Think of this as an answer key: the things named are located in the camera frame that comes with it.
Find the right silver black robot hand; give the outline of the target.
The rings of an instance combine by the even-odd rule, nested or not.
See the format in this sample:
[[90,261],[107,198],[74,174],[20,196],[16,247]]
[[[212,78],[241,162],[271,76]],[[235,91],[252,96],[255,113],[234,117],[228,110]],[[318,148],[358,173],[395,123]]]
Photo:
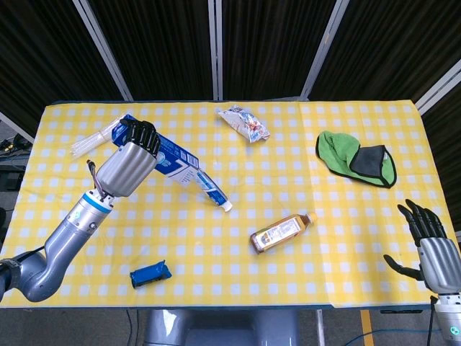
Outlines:
[[439,217],[428,208],[423,208],[407,199],[406,205],[398,205],[408,223],[419,255],[419,268],[413,269],[398,264],[390,255],[383,256],[394,271],[417,281],[437,295],[460,292],[460,253],[455,243],[447,237]]

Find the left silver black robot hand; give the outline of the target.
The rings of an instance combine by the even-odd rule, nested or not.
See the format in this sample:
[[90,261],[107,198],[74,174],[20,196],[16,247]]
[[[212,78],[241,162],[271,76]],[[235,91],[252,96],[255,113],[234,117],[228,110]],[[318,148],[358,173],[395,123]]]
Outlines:
[[157,165],[161,145],[152,123],[129,115],[113,128],[112,142],[118,149],[99,169],[87,161],[95,186],[92,194],[101,201],[130,196]]

